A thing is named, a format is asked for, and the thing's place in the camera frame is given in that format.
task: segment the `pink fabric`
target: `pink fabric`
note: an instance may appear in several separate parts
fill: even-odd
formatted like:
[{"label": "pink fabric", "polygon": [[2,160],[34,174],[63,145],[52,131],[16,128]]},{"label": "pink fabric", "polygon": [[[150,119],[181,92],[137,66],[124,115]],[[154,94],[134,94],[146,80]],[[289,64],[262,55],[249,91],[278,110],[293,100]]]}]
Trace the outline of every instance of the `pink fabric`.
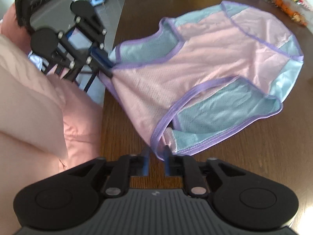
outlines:
[{"label": "pink fabric", "polygon": [[20,50],[29,54],[30,36],[24,27],[19,27],[16,19],[15,4],[8,9],[0,24],[0,34],[7,36]]},{"label": "pink fabric", "polygon": [[247,8],[232,16],[232,20],[245,32],[280,48],[285,44],[291,32],[277,18],[265,11]]},{"label": "pink fabric", "polygon": [[[223,11],[177,30],[186,42],[167,62],[114,70],[112,83],[147,144],[159,120],[192,87],[212,79],[243,76],[268,93],[289,60],[244,34]],[[206,96],[219,89],[207,90]]]},{"label": "pink fabric", "polygon": [[62,108],[64,137],[68,151],[67,169],[99,156],[102,108],[94,103],[75,83],[57,75],[47,78],[65,105]]},{"label": "pink fabric", "polygon": [[46,77],[29,61],[29,36],[13,7],[0,25],[1,235],[20,228],[18,191],[99,156],[102,121],[101,107],[74,83]]}]

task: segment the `wooden table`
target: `wooden table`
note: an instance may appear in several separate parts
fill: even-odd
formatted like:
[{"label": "wooden table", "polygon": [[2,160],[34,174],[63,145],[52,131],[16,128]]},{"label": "wooden table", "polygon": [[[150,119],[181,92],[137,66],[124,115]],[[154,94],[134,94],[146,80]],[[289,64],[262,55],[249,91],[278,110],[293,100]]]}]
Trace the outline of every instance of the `wooden table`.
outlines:
[{"label": "wooden table", "polygon": [[[222,0],[126,0],[118,25],[115,45],[146,37],[158,30],[162,17],[219,4]],[[297,194],[300,209],[293,229],[312,234],[313,225],[313,36],[307,28],[292,22],[283,12],[263,0],[229,0],[271,12],[297,37],[305,63],[281,113],[254,122],[231,138],[195,155],[205,161],[217,157],[243,169],[285,184]],[[145,146],[120,105],[106,91],[103,109],[102,149],[107,160],[140,153]],[[150,175],[133,178],[137,188],[177,188],[180,178],[166,178],[163,163],[154,155]]]}]

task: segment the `screw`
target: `screw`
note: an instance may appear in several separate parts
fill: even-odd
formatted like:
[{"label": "screw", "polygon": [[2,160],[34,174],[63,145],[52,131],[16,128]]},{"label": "screw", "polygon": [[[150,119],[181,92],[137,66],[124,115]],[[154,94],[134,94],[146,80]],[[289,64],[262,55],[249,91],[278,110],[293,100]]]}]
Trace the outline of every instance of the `screw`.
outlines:
[{"label": "screw", "polygon": [[201,186],[196,186],[191,189],[191,192],[196,195],[203,195],[207,192],[207,190]]},{"label": "screw", "polygon": [[71,61],[71,62],[69,63],[69,68],[70,68],[70,69],[73,69],[73,68],[74,68],[74,65],[75,65],[75,62],[74,62],[74,61]]},{"label": "screw", "polygon": [[108,189],[106,189],[105,193],[107,195],[116,196],[121,193],[121,190],[117,187],[109,187]]},{"label": "screw", "polygon": [[92,60],[92,58],[91,58],[91,56],[89,56],[89,57],[87,58],[87,60],[86,60],[86,63],[87,63],[87,64],[90,64],[90,63],[91,63],[91,60]]},{"label": "screw", "polygon": [[154,191],[153,193],[151,193],[153,196],[158,196],[159,194],[161,194],[159,191]]},{"label": "screw", "polygon": [[62,39],[62,37],[63,37],[63,33],[62,33],[62,32],[59,32],[58,38],[59,38],[59,39]]}]

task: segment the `black metal frame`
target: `black metal frame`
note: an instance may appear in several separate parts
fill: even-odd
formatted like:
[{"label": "black metal frame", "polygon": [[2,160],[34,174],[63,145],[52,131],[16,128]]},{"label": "black metal frame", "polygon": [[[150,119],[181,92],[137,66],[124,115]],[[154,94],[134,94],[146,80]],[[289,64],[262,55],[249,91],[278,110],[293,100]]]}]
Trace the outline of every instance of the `black metal frame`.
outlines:
[{"label": "black metal frame", "polygon": [[[19,222],[47,231],[79,225],[106,199],[126,195],[131,176],[148,175],[149,151],[146,147],[140,156],[124,155],[114,162],[97,158],[24,188],[14,200]],[[217,158],[196,162],[191,156],[173,155],[169,147],[164,151],[165,175],[181,176],[187,196],[207,201],[233,227],[274,231],[294,220],[299,202],[286,186]],[[72,201],[64,204],[68,193]]]},{"label": "black metal frame", "polygon": [[[84,0],[73,2],[70,5],[71,11],[75,14],[75,25],[66,33],[56,33],[50,28],[41,28],[35,31],[30,25],[30,18],[49,1],[51,0],[15,0],[18,24],[25,26],[31,34],[33,53],[49,62],[49,65],[45,66],[44,74],[47,74],[55,65],[57,65],[55,70],[57,75],[60,75],[64,68],[68,68],[69,71],[64,78],[72,82],[76,82],[76,77],[80,73],[91,74],[84,88],[85,92],[88,91],[99,72],[111,78],[111,68],[114,64],[108,59],[108,53],[104,50],[106,29],[92,5]],[[76,28],[92,42],[88,50],[76,50],[68,41],[68,34]],[[73,60],[67,57],[68,53],[74,58]],[[82,71],[85,65],[91,68],[91,72]]]}]

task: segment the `purple trim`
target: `purple trim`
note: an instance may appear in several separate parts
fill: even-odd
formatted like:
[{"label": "purple trim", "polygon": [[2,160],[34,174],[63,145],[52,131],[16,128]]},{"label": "purple trim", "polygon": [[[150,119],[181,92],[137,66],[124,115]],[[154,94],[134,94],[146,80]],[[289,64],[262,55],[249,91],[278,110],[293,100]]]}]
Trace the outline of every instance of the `purple trim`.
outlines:
[{"label": "purple trim", "polygon": [[111,79],[109,77],[105,76],[102,72],[99,73],[99,79],[123,108],[122,102],[121,102],[121,100],[120,100],[120,98],[119,98],[119,96],[115,90],[115,87],[112,84]]},{"label": "purple trim", "polygon": [[229,128],[228,130],[221,132],[220,134],[217,134],[210,139],[204,140],[204,141],[202,141],[202,142],[200,142],[200,143],[198,143],[192,147],[189,147],[189,148],[186,148],[184,150],[179,151],[179,154],[195,155],[195,154],[197,154],[203,150],[206,150],[206,149],[216,145],[217,143],[220,143],[221,141],[233,136],[234,134],[240,132],[242,129],[244,129],[245,127],[247,127],[248,125],[252,124],[253,122],[255,122],[259,119],[269,118],[273,115],[278,114],[279,112],[281,112],[282,109],[283,109],[283,104],[281,103],[281,107],[277,111],[269,113],[269,114],[264,115],[264,116],[250,117],[249,119],[245,120],[241,124],[239,124],[237,126],[233,126],[232,128]]},{"label": "purple trim", "polygon": [[181,130],[182,130],[177,115],[175,115],[175,116],[173,117],[172,123],[173,123],[173,127],[174,127],[175,130],[178,130],[178,131],[181,131]]},{"label": "purple trim", "polygon": [[[197,94],[199,94],[202,91],[205,91],[209,88],[216,87],[216,86],[219,86],[222,84],[230,83],[230,82],[232,82],[238,78],[245,80],[248,84],[250,84],[255,89],[257,89],[258,91],[263,93],[266,97],[273,98],[273,99],[276,99],[279,102],[281,102],[276,96],[265,94],[263,91],[261,91],[259,88],[257,88],[253,83],[251,83],[248,79],[243,78],[241,76],[227,77],[227,78],[222,78],[222,79],[217,79],[217,80],[209,80],[209,81],[206,81],[204,83],[201,83],[200,85],[193,87],[182,98],[180,98],[177,102],[175,102],[174,105],[168,110],[166,115],[158,122],[156,128],[154,129],[154,131],[151,135],[151,139],[150,139],[151,149],[154,151],[157,158],[159,158],[160,160],[163,160],[162,157],[158,155],[157,147],[159,145],[159,141],[160,141],[166,127],[168,126],[170,121],[172,121],[173,118],[175,118],[177,113],[186,105],[186,103],[188,103],[194,96],[196,96]],[[179,154],[188,153],[189,155],[194,155],[194,154],[199,153],[203,150],[206,150],[207,148],[209,148],[209,147],[227,139],[228,137],[236,134],[240,130],[247,127],[249,124],[253,123],[254,121],[256,121],[258,119],[268,118],[270,116],[276,115],[277,113],[279,113],[282,110],[282,108],[283,108],[283,104],[281,103],[281,107],[279,110],[272,112],[270,114],[267,114],[267,115],[259,115],[259,116],[253,116],[251,118],[248,118],[247,120],[243,121],[241,124],[233,126],[232,128],[230,128],[224,132],[221,132],[220,134],[215,135],[214,137],[212,137],[210,139],[204,140],[203,142],[200,142],[194,146],[191,146],[189,148],[181,150],[179,152]]]},{"label": "purple trim", "polygon": [[167,23],[170,26],[170,29],[173,31],[175,37],[177,37],[178,43],[177,45],[165,56],[151,60],[149,62],[121,62],[114,66],[114,70],[118,69],[132,69],[132,68],[138,68],[138,67],[143,67],[149,64],[156,64],[156,63],[164,63],[171,59],[173,56],[175,56],[184,46],[185,40],[181,36],[181,34],[178,32],[176,27],[174,26],[172,20],[170,18],[162,18],[159,22],[159,30],[155,33],[152,34],[151,36],[148,36],[146,38],[142,39],[137,39],[137,40],[131,40],[131,41],[125,41],[115,47],[115,54],[116,54],[116,60],[117,62],[121,61],[121,46],[123,45],[133,45],[133,44],[140,44],[140,43],[145,43],[148,42],[156,37],[159,37],[163,33],[164,29],[164,23]]},{"label": "purple trim", "polygon": [[[277,48],[276,46],[272,45],[271,43],[268,43],[268,42],[266,42],[265,40],[262,40],[262,39],[260,39],[260,38],[258,38],[258,37],[256,37],[256,36],[254,36],[254,35],[252,35],[252,34],[247,33],[246,31],[244,31],[231,17],[228,16],[228,14],[227,14],[227,9],[226,9],[226,7],[225,7],[225,4],[227,4],[227,3],[228,3],[228,4],[236,4],[236,5],[245,5],[245,6],[247,6],[247,4],[236,3],[236,2],[230,2],[230,1],[222,1],[222,2],[221,2],[222,10],[225,12],[226,16],[232,21],[232,23],[234,24],[234,26],[236,26],[240,31],[242,31],[242,32],[243,32],[244,34],[246,34],[247,36],[249,36],[249,37],[251,37],[251,38],[257,40],[258,42],[260,42],[260,43],[266,45],[266,46],[269,47],[270,49],[272,49],[272,50],[274,50],[274,51],[276,51],[276,52],[278,52],[278,53],[280,53],[280,54],[282,54],[282,55],[284,55],[284,56],[287,56],[287,57],[289,57],[289,58],[291,58],[291,59],[293,59],[293,60],[296,60],[296,61],[303,61],[304,56],[303,56],[303,53],[302,53],[302,50],[301,50],[301,49],[298,49],[298,51],[299,51],[299,53],[301,53],[302,55],[300,55],[300,56],[289,55],[288,53],[286,53],[286,52],[280,50],[279,48]],[[256,10],[262,11],[262,10],[260,10],[260,9],[258,9],[258,8],[253,7],[253,6],[250,6],[250,5],[248,5],[248,6],[249,6],[250,8],[254,8],[254,9],[256,9]]]},{"label": "purple trim", "polygon": [[174,105],[168,110],[166,115],[158,122],[150,139],[150,145],[152,150],[155,151],[156,153],[159,141],[168,124],[172,121],[176,113],[180,109],[182,109],[186,105],[186,103],[189,102],[195,95],[209,88],[216,87],[222,84],[227,84],[236,78],[238,77],[227,77],[216,80],[208,80],[206,82],[194,86],[191,90],[189,90],[182,98],[180,98],[177,102],[174,103]]},{"label": "purple trim", "polygon": [[120,48],[121,48],[121,43],[118,44],[118,45],[115,47],[115,58],[116,58],[116,61],[115,61],[115,62],[121,62],[121,61],[122,61]]}]

